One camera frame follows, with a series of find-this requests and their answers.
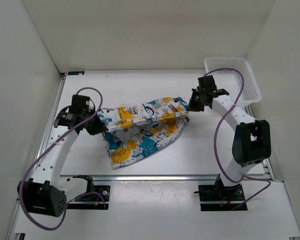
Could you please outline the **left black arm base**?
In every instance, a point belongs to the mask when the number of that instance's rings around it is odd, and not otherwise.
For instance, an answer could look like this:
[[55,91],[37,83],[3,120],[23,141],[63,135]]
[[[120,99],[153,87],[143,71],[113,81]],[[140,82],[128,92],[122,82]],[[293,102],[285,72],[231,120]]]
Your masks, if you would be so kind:
[[97,183],[92,176],[75,175],[66,179],[64,188],[69,210],[108,210],[109,184]]

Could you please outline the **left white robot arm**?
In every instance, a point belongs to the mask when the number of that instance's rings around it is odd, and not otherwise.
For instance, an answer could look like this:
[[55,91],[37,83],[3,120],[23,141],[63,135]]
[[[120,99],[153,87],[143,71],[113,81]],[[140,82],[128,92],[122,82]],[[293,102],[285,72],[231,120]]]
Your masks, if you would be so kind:
[[37,158],[17,186],[21,207],[26,214],[61,216],[68,202],[76,197],[90,200],[95,194],[93,179],[75,175],[61,180],[61,171],[79,133],[86,130],[94,136],[105,132],[91,98],[74,94],[71,104],[56,116],[47,149]]

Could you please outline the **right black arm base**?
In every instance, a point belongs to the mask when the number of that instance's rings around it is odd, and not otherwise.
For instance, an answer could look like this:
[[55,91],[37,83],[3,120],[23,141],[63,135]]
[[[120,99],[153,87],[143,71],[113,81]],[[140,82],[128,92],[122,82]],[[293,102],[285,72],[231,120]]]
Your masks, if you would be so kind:
[[242,185],[224,186],[219,175],[214,184],[199,185],[193,193],[199,196],[201,212],[248,210]]

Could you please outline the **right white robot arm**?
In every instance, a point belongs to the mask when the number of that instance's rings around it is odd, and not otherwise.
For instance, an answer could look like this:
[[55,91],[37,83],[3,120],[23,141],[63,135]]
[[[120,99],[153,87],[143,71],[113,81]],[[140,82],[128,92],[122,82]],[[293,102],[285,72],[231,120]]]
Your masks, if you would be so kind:
[[253,167],[271,156],[270,124],[237,106],[225,89],[217,88],[211,75],[198,78],[198,87],[192,89],[187,109],[202,112],[205,107],[218,113],[221,121],[226,121],[234,131],[232,159],[227,168],[220,168],[214,188],[216,197],[226,200]]

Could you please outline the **colourful printed shorts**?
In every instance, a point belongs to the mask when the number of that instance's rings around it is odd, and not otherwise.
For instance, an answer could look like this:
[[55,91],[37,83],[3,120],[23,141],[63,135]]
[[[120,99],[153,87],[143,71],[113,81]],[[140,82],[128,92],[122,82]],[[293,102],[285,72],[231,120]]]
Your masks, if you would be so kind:
[[188,103],[178,96],[100,109],[98,117],[107,127],[102,136],[112,168],[135,164],[174,142],[190,121],[187,108]]

